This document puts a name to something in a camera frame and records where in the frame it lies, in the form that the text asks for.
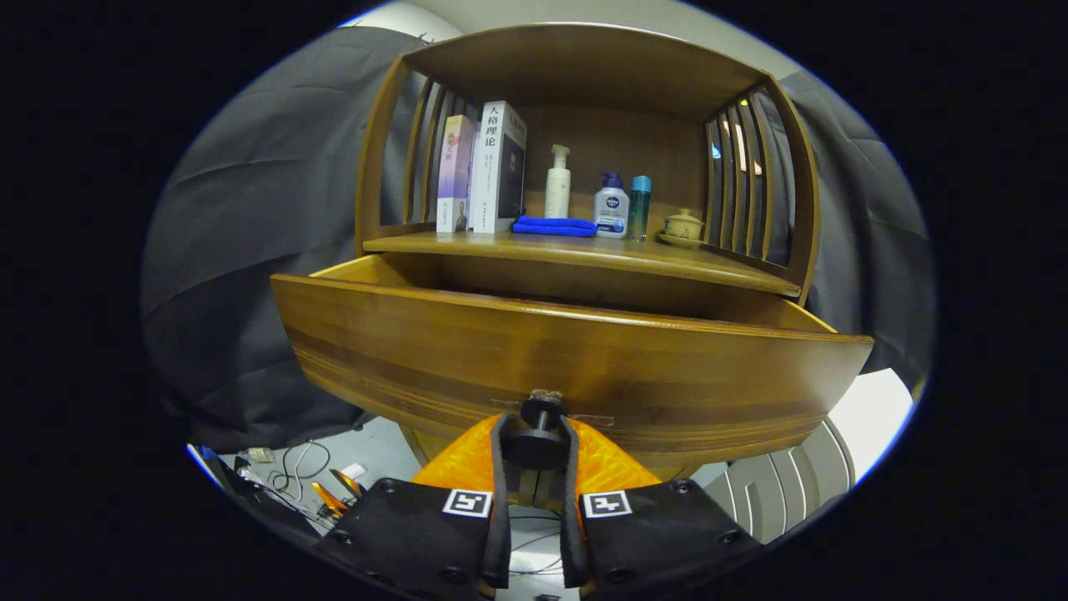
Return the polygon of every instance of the white pump bottle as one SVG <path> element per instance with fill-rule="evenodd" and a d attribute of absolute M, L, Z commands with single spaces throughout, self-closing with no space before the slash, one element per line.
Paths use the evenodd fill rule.
<path fill-rule="evenodd" d="M 564 219 L 571 195 L 571 172 L 564 164 L 571 149 L 560 144 L 552 145 L 555 156 L 552 169 L 545 181 L 545 217 L 546 219 Z"/>

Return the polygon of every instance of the orange gripper part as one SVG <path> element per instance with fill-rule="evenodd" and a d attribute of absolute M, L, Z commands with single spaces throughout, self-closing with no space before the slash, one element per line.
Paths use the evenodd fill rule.
<path fill-rule="evenodd" d="M 621 491 L 659 485 L 653 475 L 627 452 L 619 448 L 588 424 L 570 420 L 579 436 L 579 466 L 576 474 L 578 494 Z"/>
<path fill-rule="evenodd" d="M 411 481 L 442 489 L 493 492 L 490 433 L 501 415 L 487 417 L 469 428 L 424 465 Z"/>

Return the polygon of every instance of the orange object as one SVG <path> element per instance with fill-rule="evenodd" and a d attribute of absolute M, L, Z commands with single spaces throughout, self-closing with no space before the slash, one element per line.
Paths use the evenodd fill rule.
<path fill-rule="evenodd" d="M 443 489 L 493 491 L 490 434 L 501 415 L 483 420 L 452 442 L 412 478 L 417 485 Z M 596 428 L 570 420 L 579 439 L 578 494 L 659 485 L 660 479 Z"/>
<path fill-rule="evenodd" d="M 360 492 L 360 485 L 357 485 L 355 480 L 337 470 L 331 470 L 330 473 L 333 474 L 333 477 L 337 478 L 342 486 L 348 489 L 348 492 L 352 493 L 356 499 L 363 496 L 363 493 Z"/>
<path fill-rule="evenodd" d="M 315 492 L 319 493 L 319 497 L 323 500 L 323 503 L 326 503 L 327 507 L 330 508 L 330 511 L 332 511 L 337 518 L 341 518 L 346 511 L 348 511 L 348 506 L 339 501 L 334 495 L 330 494 L 330 491 L 324 489 L 323 485 L 312 481 L 312 488 L 315 489 Z"/>
<path fill-rule="evenodd" d="M 442 489 L 493 492 L 490 433 L 501 415 L 487 417 L 469 428 L 424 465 L 411 481 Z"/>
<path fill-rule="evenodd" d="M 568 422 L 579 436 L 579 468 L 576 474 L 578 494 L 621 491 L 660 484 L 660 478 L 654 476 L 596 428 L 578 420 L 568 418 Z"/>

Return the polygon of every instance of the saucer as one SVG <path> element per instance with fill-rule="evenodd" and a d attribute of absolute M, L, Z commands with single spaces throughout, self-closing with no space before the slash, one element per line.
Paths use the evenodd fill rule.
<path fill-rule="evenodd" d="M 659 237 L 660 239 L 666 241 L 672 246 L 680 246 L 682 248 L 694 249 L 698 248 L 702 243 L 700 239 L 690 239 L 686 237 L 672 236 L 662 232 L 657 234 L 657 237 Z"/>

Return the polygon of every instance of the book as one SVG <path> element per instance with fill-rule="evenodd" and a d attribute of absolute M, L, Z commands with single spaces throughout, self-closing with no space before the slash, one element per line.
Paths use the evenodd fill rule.
<path fill-rule="evenodd" d="M 527 124 L 504 100 L 486 102 L 471 197 L 475 233 L 506 231 L 522 215 Z"/>
<path fill-rule="evenodd" d="M 466 232 L 469 227 L 474 129 L 474 122 L 462 114 L 445 120 L 438 169 L 439 232 Z"/>

